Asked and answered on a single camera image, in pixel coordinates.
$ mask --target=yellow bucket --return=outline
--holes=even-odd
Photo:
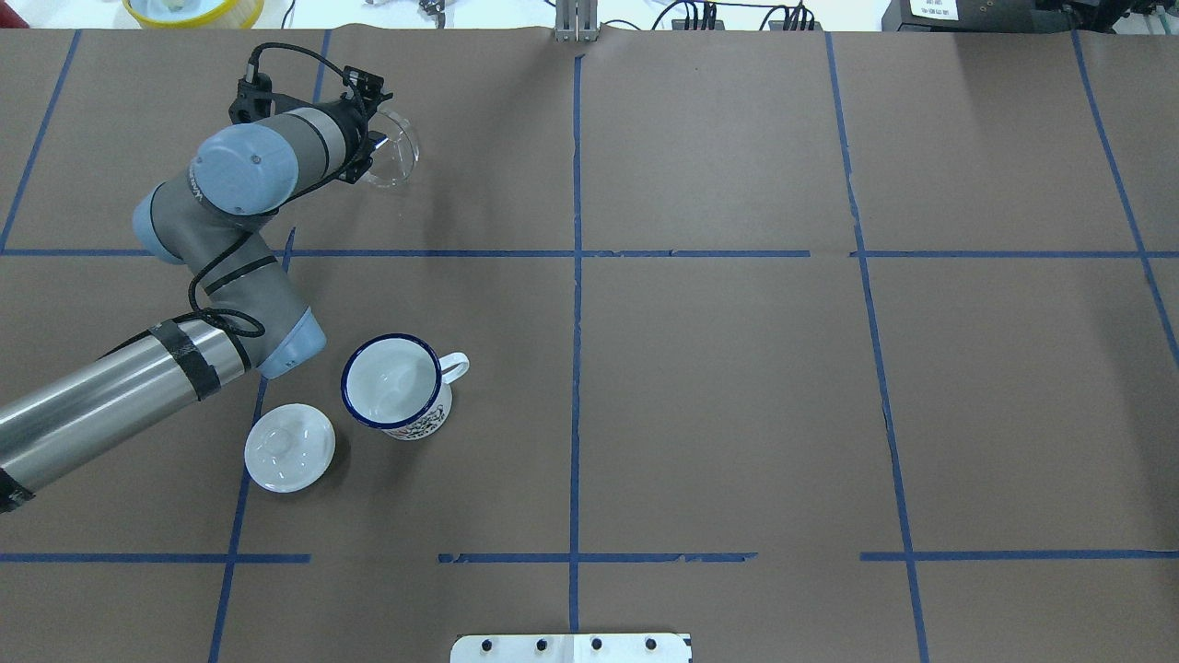
[[[123,6],[145,28],[248,28],[262,14],[263,2],[264,0],[187,0],[189,7],[177,12],[167,12],[164,0],[123,0]]]

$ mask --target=blue line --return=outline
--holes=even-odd
[[[848,145],[848,129],[843,118],[843,100],[839,98],[839,74],[835,65],[835,44],[831,33],[823,33],[826,39],[826,59],[831,70],[831,92],[835,99],[835,117],[839,127],[839,147],[843,152],[843,173],[848,182],[848,204],[855,221],[856,251],[859,257],[859,278],[864,290],[864,306],[868,308],[868,329],[871,333],[872,354],[876,359],[876,380],[880,383],[881,409],[884,414],[884,431],[888,435],[889,455],[893,461],[893,490],[896,493],[896,511],[901,521],[901,543],[905,553],[913,553],[913,536],[909,530],[909,507],[904,498],[904,480],[901,475],[901,454],[896,446],[896,428],[893,422],[893,405],[889,400],[888,378],[884,373],[884,354],[881,350],[880,328],[876,324],[876,303],[872,301],[871,278],[868,274],[867,247],[864,229],[859,221],[859,205],[856,191],[851,185],[851,151]],[[926,617],[921,606],[921,589],[917,583],[917,565],[911,559],[905,562],[909,576],[909,602],[913,604],[913,623],[917,635],[917,654],[921,663],[929,663],[929,645],[926,638]]]
[[[12,206],[8,208],[8,217],[4,222],[4,230],[0,230],[0,255],[5,255],[5,247],[8,245],[8,235],[12,232],[12,225],[17,222],[17,211],[20,209],[20,201],[25,197],[25,186],[28,185],[28,178],[33,175],[33,166],[37,164],[37,155],[41,151],[41,142],[45,140],[45,133],[50,129],[50,119],[53,118],[53,110],[58,106],[58,98],[61,97],[61,87],[66,83],[66,76],[70,73],[70,65],[73,64],[74,53],[78,52],[78,41],[81,39],[81,31],[75,29],[73,40],[70,41],[70,50],[66,51],[66,59],[61,63],[61,71],[58,73],[58,83],[53,86],[53,94],[50,96],[50,105],[45,109],[45,116],[41,118],[41,126],[37,130],[37,138],[33,139],[33,147],[28,151],[28,160],[25,162],[25,172],[20,176],[20,183],[17,185],[17,193],[12,198]]]
[[[174,552],[7,552],[0,564],[225,564],[223,553]],[[310,554],[238,554],[237,564],[310,564]]]
[[[151,257],[151,254],[143,249],[8,249],[4,255],[32,257]]]
[[[1179,550],[942,550],[862,552],[861,562],[1006,562],[1046,559],[1179,559]]]
[[[579,552],[578,564],[743,564],[756,552]],[[568,564],[564,552],[463,552],[440,554],[439,564]]]
[[[810,251],[621,250],[584,251],[587,258],[809,258]]]
[[[849,257],[859,257],[852,251]],[[1137,258],[1138,251],[864,251],[869,258]]]
[[[573,388],[569,445],[569,632],[581,629],[581,59],[573,59]]]
[[[1179,342],[1175,341],[1174,328],[1171,327],[1171,317],[1167,315],[1167,307],[1162,303],[1162,295],[1159,293],[1159,284],[1154,280],[1154,269],[1151,268],[1151,260],[1146,254],[1146,244],[1142,242],[1142,234],[1138,229],[1138,219],[1134,218],[1134,210],[1129,206],[1129,197],[1126,195],[1126,186],[1121,180],[1121,171],[1118,170],[1118,160],[1113,156],[1113,147],[1109,146],[1109,138],[1106,136],[1105,123],[1101,122],[1101,111],[1098,110],[1096,97],[1093,96],[1093,86],[1089,84],[1089,72],[1085,66],[1085,53],[1081,50],[1081,38],[1073,31],[1073,51],[1076,53],[1076,66],[1081,72],[1081,84],[1085,86],[1085,96],[1089,100],[1089,112],[1093,113],[1093,123],[1098,127],[1098,137],[1101,139],[1101,149],[1105,150],[1106,162],[1109,163],[1109,172],[1113,175],[1113,183],[1118,188],[1118,197],[1121,199],[1121,209],[1126,212],[1126,222],[1129,223],[1129,234],[1134,236],[1134,247],[1142,261],[1142,271],[1146,274],[1146,282],[1151,287],[1151,296],[1154,298],[1154,308],[1159,311],[1159,320],[1162,323],[1162,333],[1167,337],[1171,347],[1171,359],[1175,367],[1179,367]]]
[[[323,31],[323,44],[320,45],[320,54],[328,57],[328,48],[331,46],[331,31]],[[320,93],[323,92],[323,63],[320,63],[320,71],[315,74],[315,91],[311,92],[311,103],[320,103]]]
[[[573,251],[457,249],[298,249],[297,257],[572,258]]]
[[[286,247],[283,249],[283,271],[290,269],[291,252],[295,249],[295,228],[286,235]],[[253,401],[253,420],[257,424],[262,419],[262,403],[266,398],[266,386],[270,383],[265,378],[258,379],[258,394]],[[245,521],[245,505],[250,497],[250,472],[242,466],[242,480],[237,488],[237,508],[233,512],[233,529],[229,537],[229,559],[225,562],[225,573],[222,577],[222,593],[217,602],[217,619],[213,622],[212,643],[209,645],[209,663],[217,663],[220,656],[220,638],[225,631],[225,616],[229,612],[229,596],[233,589],[233,567],[236,566],[237,549],[242,540],[242,524]]]

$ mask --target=label with printed text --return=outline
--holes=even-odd
[[[909,8],[916,17],[940,21],[957,20],[957,0],[910,0]]]

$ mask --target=blue rim of mug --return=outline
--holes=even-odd
[[[363,414],[357,412],[356,408],[353,407],[351,401],[348,399],[348,373],[353,369],[353,363],[356,362],[356,357],[361,356],[361,353],[367,350],[369,346],[374,346],[376,343],[380,343],[381,341],[390,341],[390,340],[402,340],[402,341],[409,341],[411,343],[417,343],[419,346],[422,347],[422,349],[427,352],[427,354],[430,355],[430,361],[434,362],[434,393],[430,394],[429,400],[427,400],[426,405],[422,406],[422,409],[419,409],[416,413],[414,413],[413,416],[409,416],[408,419],[402,419],[401,421],[394,421],[391,424],[382,421],[373,421],[368,416],[364,416]],[[382,334],[381,336],[377,336],[375,339],[369,339],[368,341],[364,342],[363,346],[356,348],[356,352],[353,353],[353,356],[348,357],[348,363],[344,365],[344,372],[340,375],[340,398],[344,401],[344,407],[348,408],[348,412],[351,413],[351,415],[355,416],[356,420],[360,421],[361,424],[369,426],[370,428],[380,428],[382,431],[401,428],[402,426],[408,426],[409,424],[413,424],[415,420],[426,414],[426,411],[428,411],[430,406],[434,405],[434,401],[437,400],[439,392],[441,389],[442,389],[442,365],[439,363],[439,355],[434,353],[434,348],[429,347],[429,344],[427,344],[426,341],[409,334]]]

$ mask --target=clear glass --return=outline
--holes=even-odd
[[[369,131],[380,131],[388,139],[373,152],[373,166],[361,180],[388,189],[409,179],[421,156],[417,132],[409,120],[386,101],[377,106],[376,114],[369,122]]]

